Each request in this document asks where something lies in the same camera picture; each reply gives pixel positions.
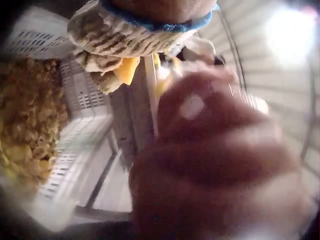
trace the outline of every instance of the plastic crate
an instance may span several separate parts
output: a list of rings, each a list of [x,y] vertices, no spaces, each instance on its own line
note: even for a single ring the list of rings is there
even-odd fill
[[[61,132],[59,156],[47,184],[40,187],[32,202],[22,201],[31,217],[53,231],[68,225],[80,203],[80,192],[88,188],[84,181],[104,169],[108,162],[105,158],[111,157],[108,154],[112,152],[112,143],[105,137],[112,122],[108,96],[97,89],[90,75],[70,56],[73,45],[67,38],[67,24],[68,20],[61,16],[32,7],[16,22],[2,50],[2,55],[9,57],[61,59],[71,119]]]

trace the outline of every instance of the metal bar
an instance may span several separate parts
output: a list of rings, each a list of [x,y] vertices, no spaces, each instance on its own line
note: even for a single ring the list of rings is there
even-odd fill
[[[103,170],[94,190],[92,191],[92,194],[88,200],[87,205],[85,206],[85,208],[87,209],[92,209],[94,202],[96,201],[96,198],[101,190],[101,187],[104,183],[104,180],[106,179],[106,176],[108,175],[110,168],[112,166],[112,164],[115,162],[116,158],[119,157],[122,154],[122,151],[119,151],[118,153],[114,152],[111,156],[111,158],[109,159],[105,169]]]
[[[230,31],[230,26],[225,18],[225,14],[223,13],[222,10],[220,10],[219,12],[219,16],[220,16],[220,19],[221,19],[221,23],[226,31],[226,34],[227,34],[227,37],[228,37],[228,41],[230,43],[230,46],[231,46],[231,51],[232,51],[232,54],[233,54],[233,57],[234,57],[234,61],[235,61],[235,64],[236,64],[236,68],[237,68],[237,74],[238,74],[238,77],[239,77],[239,80],[240,80],[240,86],[241,88],[243,88],[245,91],[247,91],[247,86],[246,86],[246,82],[245,82],[245,76],[244,76],[244,70],[243,70],[243,67],[242,67],[242,63],[241,63],[241,58],[240,58],[240,55],[239,55],[239,51],[238,51],[238,48],[237,48],[237,45],[236,45],[236,42],[235,42],[235,39]]]
[[[80,206],[76,206],[75,216],[87,218],[89,220],[98,220],[99,222],[129,221],[132,218],[131,213],[129,212],[113,212]]]
[[[306,155],[308,152],[308,148],[310,145],[311,141],[311,134],[312,134],[312,129],[314,127],[314,122],[316,121],[317,115],[316,115],[316,100],[317,100],[317,94],[316,94],[316,74],[315,70],[312,67],[312,62],[311,62],[311,57],[308,56],[307,59],[310,67],[310,76],[309,76],[309,81],[310,81],[310,116],[309,116],[309,126],[308,130],[306,133],[305,141],[300,153],[300,158],[304,162],[306,159]]]

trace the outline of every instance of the blue cloth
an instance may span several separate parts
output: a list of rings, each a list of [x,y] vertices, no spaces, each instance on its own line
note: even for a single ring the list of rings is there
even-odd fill
[[[145,19],[140,19],[135,17],[129,12],[126,12],[116,6],[114,6],[109,0],[99,0],[102,6],[107,9],[109,12],[115,14],[116,16],[121,17],[125,21],[132,23],[136,26],[143,26],[151,32],[155,31],[166,31],[166,32],[174,32],[174,33],[184,33],[190,30],[199,29],[201,27],[206,26],[211,18],[212,18],[212,11],[210,11],[207,15],[197,20],[192,21],[191,23],[185,24],[159,24],[159,23],[152,23]],[[213,11],[219,10],[220,7],[216,4]]]

